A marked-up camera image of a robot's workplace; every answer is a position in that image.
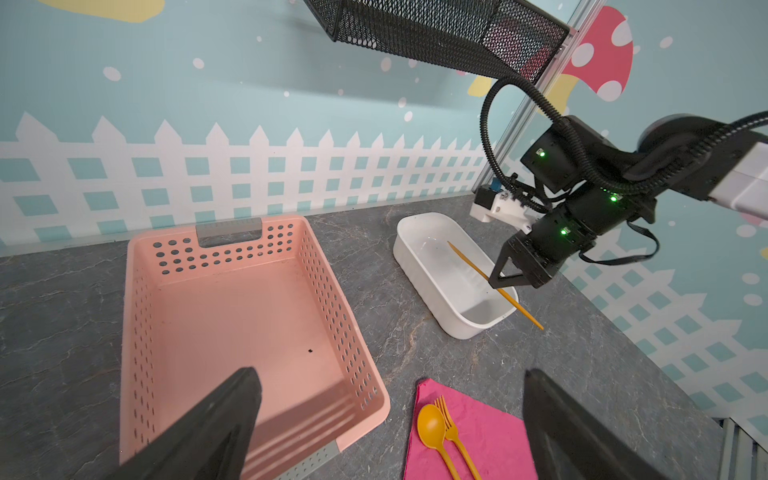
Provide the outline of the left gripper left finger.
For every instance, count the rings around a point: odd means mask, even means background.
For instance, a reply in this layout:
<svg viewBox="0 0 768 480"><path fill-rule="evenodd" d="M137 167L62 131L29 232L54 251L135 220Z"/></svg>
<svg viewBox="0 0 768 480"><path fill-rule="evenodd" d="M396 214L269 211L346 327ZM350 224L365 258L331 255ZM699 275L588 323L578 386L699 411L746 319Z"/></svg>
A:
<svg viewBox="0 0 768 480"><path fill-rule="evenodd" d="M238 479L262 400L257 371L235 371L110 479Z"/></svg>

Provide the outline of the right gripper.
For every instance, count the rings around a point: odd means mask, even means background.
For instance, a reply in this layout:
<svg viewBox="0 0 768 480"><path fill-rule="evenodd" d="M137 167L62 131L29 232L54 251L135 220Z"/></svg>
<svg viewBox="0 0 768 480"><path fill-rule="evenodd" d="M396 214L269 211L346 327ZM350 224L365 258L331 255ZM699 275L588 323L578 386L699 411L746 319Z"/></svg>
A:
<svg viewBox="0 0 768 480"><path fill-rule="evenodd" d="M569 257L591 248L596 238L594 232L566 214L545 215L529 233L516 233L509 245L501 248L488 283L497 290L539 288L540 282L553 279Z"/></svg>

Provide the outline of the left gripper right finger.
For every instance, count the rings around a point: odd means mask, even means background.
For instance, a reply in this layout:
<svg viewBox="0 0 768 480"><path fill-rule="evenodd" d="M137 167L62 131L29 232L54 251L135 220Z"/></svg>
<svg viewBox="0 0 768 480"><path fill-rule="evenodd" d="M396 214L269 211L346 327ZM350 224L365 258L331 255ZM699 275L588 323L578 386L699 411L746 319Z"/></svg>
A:
<svg viewBox="0 0 768 480"><path fill-rule="evenodd" d="M662 479L544 371L525 372L523 420L540 479Z"/></svg>

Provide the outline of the magenta paper napkin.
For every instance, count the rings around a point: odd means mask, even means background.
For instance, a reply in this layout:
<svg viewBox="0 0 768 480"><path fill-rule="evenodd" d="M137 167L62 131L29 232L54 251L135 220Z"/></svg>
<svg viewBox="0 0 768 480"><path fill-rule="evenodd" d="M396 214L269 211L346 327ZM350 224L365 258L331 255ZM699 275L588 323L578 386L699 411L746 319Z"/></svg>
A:
<svg viewBox="0 0 768 480"><path fill-rule="evenodd" d="M417 384L411 432L403 477L405 479L449 479L437 451L427 448L417 432L421 408L444 397L460 440L483 479L535 479L534 461L524 422L432 379Z"/></svg>

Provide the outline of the yellow plastic fork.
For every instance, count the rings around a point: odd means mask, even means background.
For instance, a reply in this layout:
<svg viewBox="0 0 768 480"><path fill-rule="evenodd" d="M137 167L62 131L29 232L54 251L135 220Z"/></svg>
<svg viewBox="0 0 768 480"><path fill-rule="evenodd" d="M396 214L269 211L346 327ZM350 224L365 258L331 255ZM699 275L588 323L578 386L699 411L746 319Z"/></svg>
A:
<svg viewBox="0 0 768 480"><path fill-rule="evenodd" d="M452 419L452 416L448 410L448 406L445 400L444 396L439 396L435 402L435 406L440 410L444 423L445 423L445 438L452 442L458 449L458 451L461 453L464 462L466 463L467 467L469 468L473 478L475 480L481 480L482 477L475 466L468 450L464 446L463 442L461 441L459 437L459 431L458 427L456 426L455 422Z"/></svg>

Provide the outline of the yellow plastic spoon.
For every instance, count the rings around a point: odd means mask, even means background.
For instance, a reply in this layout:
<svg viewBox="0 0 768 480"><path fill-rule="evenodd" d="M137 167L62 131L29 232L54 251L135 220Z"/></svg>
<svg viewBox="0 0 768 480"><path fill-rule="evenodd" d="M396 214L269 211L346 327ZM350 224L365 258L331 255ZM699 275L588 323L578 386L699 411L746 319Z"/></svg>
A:
<svg viewBox="0 0 768 480"><path fill-rule="evenodd" d="M451 478L459 480L459 474L445 449L446 424L437 406L426 404L421 408L417 416L417 432L421 442L440 455Z"/></svg>

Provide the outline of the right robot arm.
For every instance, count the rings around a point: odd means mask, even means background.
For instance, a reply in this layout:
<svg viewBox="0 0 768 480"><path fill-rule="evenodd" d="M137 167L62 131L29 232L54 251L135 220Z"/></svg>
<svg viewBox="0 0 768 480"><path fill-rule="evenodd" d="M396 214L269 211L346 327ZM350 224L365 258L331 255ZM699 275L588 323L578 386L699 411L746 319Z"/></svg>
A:
<svg viewBox="0 0 768 480"><path fill-rule="evenodd" d="M534 176L531 185L502 172L490 142L488 116L505 86L525 93L551 122L522 159ZM560 114L527 79L497 80L479 115L486 160L504 192L540 216L504 243L491 287L539 288L571 256L589 262L597 239L621 223L655 241L635 222L654 223L657 198L668 190L766 219L767 137L758 131L766 124L766 112L731 123L668 116L649 126L636 150L628 152L578 117Z"/></svg>

